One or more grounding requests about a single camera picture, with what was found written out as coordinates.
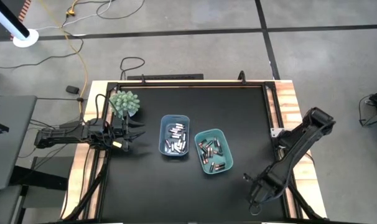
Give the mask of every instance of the floor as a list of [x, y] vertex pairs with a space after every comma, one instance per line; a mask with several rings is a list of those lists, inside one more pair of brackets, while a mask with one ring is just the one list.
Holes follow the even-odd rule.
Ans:
[[[44, 2], [61, 23], [73, 0]], [[103, 15], [126, 15], [141, 3], [115, 1]], [[98, 6], [77, 6], [76, 17], [93, 14]], [[24, 24], [35, 29], [54, 26], [38, 0], [32, 1]], [[118, 79], [119, 63], [129, 56], [142, 57], [146, 64], [128, 75], [203, 73], [205, 79], [236, 79], [244, 70], [249, 79], [293, 80], [302, 113], [318, 106], [337, 121], [332, 134], [312, 147], [328, 217], [377, 223], [377, 124], [362, 128], [358, 123], [359, 99], [377, 92], [374, 25], [377, 0], [146, 0], [128, 18], [110, 21], [91, 17], [66, 26], [66, 30], [99, 34], [83, 36], [81, 54], [89, 70], [87, 88], [93, 80]], [[229, 28], [235, 33], [224, 31]], [[212, 31], [197, 35], [160, 32], [166, 30], [191, 34], [196, 33], [193, 30]], [[137, 37], [137, 32], [150, 34]], [[0, 66], [71, 53], [59, 30], [43, 29], [39, 33], [47, 40], [27, 49], [17, 49], [10, 41], [0, 42]], [[80, 41], [73, 40], [73, 44], [79, 47]], [[83, 86], [78, 57], [0, 69], [0, 95], [74, 98], [65, 92], [67, 85]], [[365, 116], [374, 112], [365, 105], [362, 108]], [[58, 124], [77, 116], [74, 101], [40, 100], [33, 118]], [[34, 130], [27, 132], [22, 156], [31, 152], [34, 137]], [[35, 151], [33, 156], [45, 156], [50, 150]], [[73, 154], [74, 146], [70, 146], [58, 156]], [[29, 167], [31, 162], [32, 156], [17, 163]], [[54, 221], [60, 213], [59, 208], [40, 211], [43, 213], [30, 211], [24, 222]]]

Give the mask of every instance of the black desk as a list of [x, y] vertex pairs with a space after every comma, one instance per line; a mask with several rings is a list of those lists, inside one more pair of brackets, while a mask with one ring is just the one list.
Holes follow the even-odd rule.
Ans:
[[0, 96], [0, 123], [9, 127], [0, 134], [0, 190], [8, 185], [67, 188], [66, 178], [15, 166], [36, 101], [36, 96]]
[[[287, 217], [282, 199], [266, 204], [258, 216], [249, 214], [245, 200], [250, 186], [243, 173], [260, 173], [275, 160], [263, 88], [123, 89], [139, 95], [141, 109], [134, 119], [146, 123], [146, 134], [131, 145], [131, 155], [111, 152], [101, 221], [220, 223]], [[189, 153], [181, 160], [158, 149], [166, 114], [190, 118]], [[224, 132], [234, 160], [231, 170], [217, 175], [203, 173], [193, 140], [212, 128]]]

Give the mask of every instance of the black metal frame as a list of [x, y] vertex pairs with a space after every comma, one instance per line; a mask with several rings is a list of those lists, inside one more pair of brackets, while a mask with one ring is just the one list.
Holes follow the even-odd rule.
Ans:
[[[123, 87], [132, 87], [132, 86], [258, 86], [258, 87], [263, 89], [264, 103], [266, 105], [266, 110], [267, 110], [267, 114], [268, 114], [269, 127], [273, 128], [271, 110], [270, 110], [268, 93], [267, 93], [267, 88], [270, 88], [272, 95], [273, 95], [274, 106], [276, 107], [275, 109], [276, 109], [276, 114], [277, 114], [277, 121], [279, 123], [279, 126], [283, 128], [282, 116], [281, 116], [281, 111], [279, 109], [277, 92], [276, 92], [274, 82], [247, 82], [246, 79], [245, 79], [245, 74], [244, 74], [243, 71], [240, 72], [238, 79], [241, 80], [241, 82], [185, 82], [185, 80], [182, 80], [181, 82], [146, 82], [144, 76], [142, 76], [142, 82], [136, 82], [136, 83], [110, 82], [110, 83], [108, 83], [107, 92], [106, 92], [105, 95], [107, 97], [110, 97], [111, 92], [113, 90], [119, 90], [120, 88], [123, 88]], [[108, 110], [107, 110], [108, 106], [109, 106], [108, 101], [105, 101], [105, 103], [103, 105], [103, 112], [102, 112], [102, 115], [101, 115], [101, 117], [103, 119], [106, 118], [106, 115], [107, 115], [107, 112], [108, 112]], [[275, 159], [278, 159], [277, 151], [274, 152], [274, 156], [275, 156]], [[105, 155], [106, 161], [103, 161], [103, 163], [104, 162], [109, 163], [110, 159], [111, 159], [111, 153], [106, 151], [106, 155]], [[99, 165], [97, 161], [94, 162], [93, 164], [96, 164], [96, 165], [93, 166], [92, 169], [91, 169], [90, 183], [92, 183], [94, 178], [96, 177], [96, 170], [97, 170], [97, 167]], [[105, 199], [105, 189], [106, 189], [107, 177], [108, 177], [108, 169], [106, 170], [105, 178], [101, 181], [101, 183], [99, 185], [100, 190], [99, 190], [99, 193], [98, 193], [96, 212], [95, 212], [95, 219], [97, 219], [99, 222], [101, 221], [101, 214], [103, 212], [103, 202], [104, 202], [104, 199]], [[286, 193], [284, 193], [282, 195], [282, 206], [284, 207], [284, 214], [285, 214], [286, 218], [290, 218]], [[297, 202], [295, 202], [295, 208], [296, 208], [296, 214], [297, 215], [301, 214], [301, 209], [300, 209]], [[88, 218], [87, 215], [88, 215], [88, 212], [84, 213], [83, 218], [84, 219]]]

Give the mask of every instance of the teal plastic bin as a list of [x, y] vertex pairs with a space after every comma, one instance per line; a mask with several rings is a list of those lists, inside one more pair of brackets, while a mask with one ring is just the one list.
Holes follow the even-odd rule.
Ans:
[[[200, 149], [200, 146], [198, 144], [204, 139], [207, 140], [207, 143], [210, 141], [213, 141], [213, 138], [215, 137], [219, 140], [220, 146], [223, 150], [223, 155], [219, 156], [219, 155], [214, 154], [212, 158], [208, 158], [208, 163], [204, 164], [201, 159], [202, 150]], [[231, 156], [230, 148], [228, 147], [227, 140], [226, 140], [225, 135], [223, 134], [223, 131], [219, 129], [211, 129], [208, 131], [203, 131], [201, 133], [198, 133], [194, 137], [194, 141], [197, 147], [198, 157], [200, 158], [200, 164], [205, 173], [218, 174], [220, 172], [228, 171], [229, 169], [233, 167], [233, 157]], [[214, 143], [212, 144], [211, 147], [213, 148], [214, 151], [218, 150], [217, 148], [214, 147]], [[220, 164], [224, 162], [226, 165], [225, 165], [225, 168], [222, 170], [213, 169], [213, 172], [209, 172], [212, 162], [214, 162], [215, 164]]]

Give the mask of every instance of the green plant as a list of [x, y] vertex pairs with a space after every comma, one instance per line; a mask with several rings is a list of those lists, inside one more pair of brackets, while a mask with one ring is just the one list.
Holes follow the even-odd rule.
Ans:
[[127, 111], [131, 116], [134, 115], [140, 108], [140, 100], [138, 100], [137, 95], [133, 95], [131, 91], [127, 93], [125, 91], [119, 91], [112, 95], [109, 100], [114, 103], [115, 109], [112, 108], [113, 113], [119, 118], [123, 119], [124, 111]]

